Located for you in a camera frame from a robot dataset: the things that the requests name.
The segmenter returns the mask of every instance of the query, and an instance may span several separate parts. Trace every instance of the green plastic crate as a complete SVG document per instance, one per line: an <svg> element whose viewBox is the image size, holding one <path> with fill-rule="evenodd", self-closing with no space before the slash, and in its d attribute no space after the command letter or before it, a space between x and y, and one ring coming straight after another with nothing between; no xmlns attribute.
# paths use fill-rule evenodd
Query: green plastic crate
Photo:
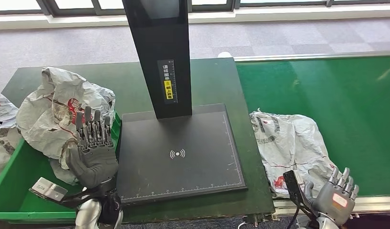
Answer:
<svg viewBox="0 0 390 229"><path fill-rule="evenodd" d="M112 125L114 146L120 128L121 119L116 114ZM39 198L28 190L40 177L64 187L68 193L82 189L57 179L48 158L22 139L0 175L0 220L10 223L74 222L76 213L73 209Z"/></svg>

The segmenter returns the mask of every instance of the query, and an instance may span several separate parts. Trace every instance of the white wireless icon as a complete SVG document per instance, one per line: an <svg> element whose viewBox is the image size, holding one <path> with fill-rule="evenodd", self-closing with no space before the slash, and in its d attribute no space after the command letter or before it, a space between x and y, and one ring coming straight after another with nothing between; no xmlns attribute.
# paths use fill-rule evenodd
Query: white wireless icon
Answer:
<svg viewBox="0 0 390 229"><path fill-rule="evenodd" d="M180 150L180 152L176 152L174 150L171 150L170 151L170 158L174 159L174 157L176 157L176 156L180 156L180 157L184 158L185 157L185 150L182 149L182 150Z"/></svg>

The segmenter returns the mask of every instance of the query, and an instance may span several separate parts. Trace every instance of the crumpled plastic bag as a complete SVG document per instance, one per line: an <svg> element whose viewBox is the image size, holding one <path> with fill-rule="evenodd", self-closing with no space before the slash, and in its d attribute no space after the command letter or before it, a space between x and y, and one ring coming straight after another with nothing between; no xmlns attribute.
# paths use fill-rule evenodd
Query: crumpled plastic bag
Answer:
<svg viewBox="0 0 390 229"><path fill-rule="evenodd" d="M14 153L21 135L15 125L18 108L0 94L0 173Z"/></svg>
<svg viewBox="0 0 390 229"><path fill-rule="evenodd" d="M316 196L335 166L316 122L299 114L269 114L259 109L250 119L274 197L289 198L283 178L289 170L295 170L302 190L312 181Z"/></svg>
<svg viewBox="0 0 390 229"><path fill-rule="evenodd" d="M110 116L112 124L115 118L113 91L67 70L43 68L42 83L22 102L17 125L28 144L57 160L62 169L68 169L65 152L77 144L76 114L84 112L88 105L92 108L92 117L95 110L100 110L101 117ZM53 162L51 165L58 179L69 184L77 180L70 177L72 173L61 172Z"/></svg>

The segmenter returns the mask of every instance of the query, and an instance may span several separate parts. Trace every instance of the floor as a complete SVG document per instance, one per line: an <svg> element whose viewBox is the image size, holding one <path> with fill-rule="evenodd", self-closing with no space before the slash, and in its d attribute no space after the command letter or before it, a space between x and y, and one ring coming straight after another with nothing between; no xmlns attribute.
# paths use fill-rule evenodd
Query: floor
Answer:
<svg viewBox="0 0 390 229"><path fill-rule="evenodd" d="M390 18L191 24L191 58L390 51ZM138 61L128 27L0 31L0 91L19 67Z"/></svg>

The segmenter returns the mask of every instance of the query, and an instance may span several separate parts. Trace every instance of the dark green table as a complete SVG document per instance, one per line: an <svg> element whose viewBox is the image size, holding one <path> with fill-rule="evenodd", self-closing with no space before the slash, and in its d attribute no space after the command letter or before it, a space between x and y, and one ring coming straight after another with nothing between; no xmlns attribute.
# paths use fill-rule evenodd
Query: dark green table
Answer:
<svg viewBox="0 0 390 229"><path fill-rule="evenodd" d="M139 63L59 66L112 89L119 114L152 110ZM36 90L41 67L20 68L3 90L16 106ZM233 129L247 191L183 198L125 209L124 222L155 222L274 212L267 177L261 163L246 102L233 59L191 61L193 105L224 103Z"/></svg>

